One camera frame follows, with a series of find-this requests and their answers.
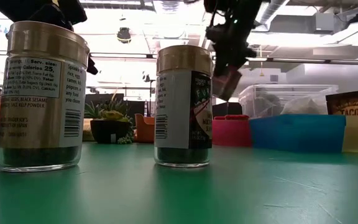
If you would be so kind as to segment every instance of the clear plastic storage bin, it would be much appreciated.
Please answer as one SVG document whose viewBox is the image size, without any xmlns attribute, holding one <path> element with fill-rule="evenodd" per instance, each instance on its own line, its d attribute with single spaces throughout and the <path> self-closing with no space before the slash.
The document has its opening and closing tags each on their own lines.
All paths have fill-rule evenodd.
<svg viewBox="0 0 358 224">
<path fill-rule="evenodd" d="M 284 107 L 287 110 L 294 106 L 296 109 L 306 107 L 306 112 L 299 110 L 300 114 L 327 114 L 325 96 L 337 91 L 337 85 L 251 85 L 240 93 L 239 103 L 242 106 L 242 113 L 250 118 L 280 115 Z"/>
</svg>

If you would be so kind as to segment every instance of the gold metal lid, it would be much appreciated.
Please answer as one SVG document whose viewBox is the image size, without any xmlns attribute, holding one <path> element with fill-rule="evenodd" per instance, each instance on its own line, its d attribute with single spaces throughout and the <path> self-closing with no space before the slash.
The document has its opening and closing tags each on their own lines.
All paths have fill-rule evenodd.
<svg viewBox="0 0 358 224">
<path fill-rule="evenodd" d="M 202 47 L 178 45 L 158 52 L 157 74 L 166 70 L 185 68 L 211 75 L 212 67 L 211 54 Z"/>
<path fill-rule="evenodd" d="M 20 21 L 8 33 L 8 54 L 44 52 L 53 57 L 66 57 L 87 67 L 90 49 L 80 35 L 43 22 Z"/>
</svg>

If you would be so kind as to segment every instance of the pink plastic container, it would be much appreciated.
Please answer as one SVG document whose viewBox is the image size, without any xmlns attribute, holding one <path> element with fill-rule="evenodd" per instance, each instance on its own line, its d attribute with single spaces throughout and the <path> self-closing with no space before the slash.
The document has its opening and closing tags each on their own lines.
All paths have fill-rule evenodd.
<svg viewBox="0 0 358 224">
<path fill-rule="evenodd" d="M 217 146 L 252 147 L 248 120 L 212 120 L 212 144 Z"/>
</svg>

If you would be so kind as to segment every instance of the green table surface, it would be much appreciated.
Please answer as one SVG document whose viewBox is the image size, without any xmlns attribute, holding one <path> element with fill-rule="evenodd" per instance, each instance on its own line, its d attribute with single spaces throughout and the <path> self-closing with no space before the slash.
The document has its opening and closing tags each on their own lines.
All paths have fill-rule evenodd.
<svg viewBox="0 0 358 224">
<path fill-rule="evenodd" d="M 153 156 L 89 143 L 78 167 L 0 172 L 0 223 L 358 224 L 358 154 L 214 147 L 201 169 Z"/>
</svg>

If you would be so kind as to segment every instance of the nutrition facts label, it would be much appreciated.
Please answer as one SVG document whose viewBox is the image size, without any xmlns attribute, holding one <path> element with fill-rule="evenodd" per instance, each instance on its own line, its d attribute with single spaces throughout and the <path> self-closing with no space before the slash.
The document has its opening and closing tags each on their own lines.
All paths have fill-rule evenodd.
<svg viewBox="0 0 358 224">
<path fill-rule="evenodd" d="M 58 98 L 62 63 L 42 58 L 10 58 L 4 82 L 4 96 Z"/>
</svg>

